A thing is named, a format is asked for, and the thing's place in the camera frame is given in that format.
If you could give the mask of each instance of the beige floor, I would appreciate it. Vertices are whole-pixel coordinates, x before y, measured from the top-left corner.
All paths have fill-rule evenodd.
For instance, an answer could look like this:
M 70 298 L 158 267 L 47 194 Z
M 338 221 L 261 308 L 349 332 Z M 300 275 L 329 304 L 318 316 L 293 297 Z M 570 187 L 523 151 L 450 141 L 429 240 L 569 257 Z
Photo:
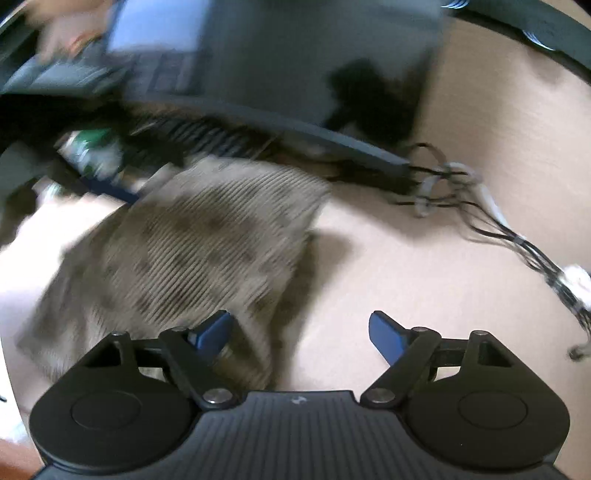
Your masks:
M 554 3 L 585 18 L 574 4 Z M 591 87 L 526 46 L 451 25 L 417 138 L 478 169 L 511 225 L 557 263 L 591 269 L 589 132 Z M 50 279 L 61 244 L 106 213 L 95 203 L 71 208 L 82 220 L 74 224 L 48 206 L 25 225 L 9 259 L 2 254 L 14 273 L 0 284 L 3 343 Z M 39 237 L 41 225 L 52 228 Z M 363 391 L 386 368 L 367 335 L 376 309 L 449 337 L 486 329 L 563 398 L 571 430 L 557 464 L 573 479 L 591 479 L 591 360 L 566 357 L 585 335 L 539 275 L 505 248 L 468 241 L 453 212 L 418 220 L 371 190 L 337 187 L 315 230 L 318 275 L 306 320 L 290 332 L 298 342 L 280 387 Z M 32 253 L 30 241 L 42 248 Z M 23 262 L 37 273 L 19 270 Z M 43 384 L 4 348 L 26 410 Z

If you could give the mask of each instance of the green component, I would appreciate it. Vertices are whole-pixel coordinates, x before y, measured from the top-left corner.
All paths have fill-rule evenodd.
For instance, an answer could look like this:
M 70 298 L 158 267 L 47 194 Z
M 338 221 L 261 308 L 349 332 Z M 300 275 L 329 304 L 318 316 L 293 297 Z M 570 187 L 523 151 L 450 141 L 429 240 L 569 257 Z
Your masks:
M 87 148 L 105 147 L 113 140 L 113 131 L 110 128 L 99 130 L 83 130 L 76 135 L 75 142 L 84 144 Z

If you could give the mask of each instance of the gray cloth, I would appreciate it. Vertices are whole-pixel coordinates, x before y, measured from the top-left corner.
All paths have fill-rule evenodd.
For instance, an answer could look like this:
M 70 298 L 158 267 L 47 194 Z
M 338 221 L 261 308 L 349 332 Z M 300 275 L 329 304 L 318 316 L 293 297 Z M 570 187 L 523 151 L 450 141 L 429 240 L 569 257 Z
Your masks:
M 214 369 L 265 388 L 270 322 L 327 193 L 299 170 L 205 158 L 64 256 L 19 347 L 55 381 L 113 330 L 154 338 L 227 309 L 239 328 Z

